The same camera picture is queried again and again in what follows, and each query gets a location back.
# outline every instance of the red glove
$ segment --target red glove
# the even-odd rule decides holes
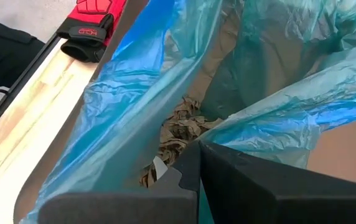
[[[77,0],[77,5],[57,30],[68,39],[61,46],[82,62],[99,62],[123,12],[126,0]]]

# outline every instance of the black strap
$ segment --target black strap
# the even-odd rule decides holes
[[[106,39],[107,31],[95,26],[75,26],[70,28],[68,34],[72,40],[93,40],[103,43]]]
[[[77,59],[81,62],[94,62],[97,63],[101,60],[106,46],[99,45],[87,45],[80,41],[68,40],[62,44],[60,49],[65,54]]]

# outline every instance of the glove logo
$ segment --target glove logo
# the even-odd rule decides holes
[[[89,29],[89,28],[81,28],[78,30],[79,34],[83,35],[98,35],[98,31],[96,29]]]
[[[82,14],[107,14],[111,0],[77,0],[77,11]]]

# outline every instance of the light wood surface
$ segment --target light wood surface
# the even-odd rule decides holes
[[[96,69],[95,63],[61,52],[64,42],[59,41],[0,118],[0,223],[12,223],[22,186]]]

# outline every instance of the plastic wrap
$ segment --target plastic wrap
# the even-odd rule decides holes
[[[86,88],[22,223],[58,194],[136,187],[187,90],[209,118],[227,118],[202,138],[305,167],[321,132],[356,121],[356,1],[150,0]]]

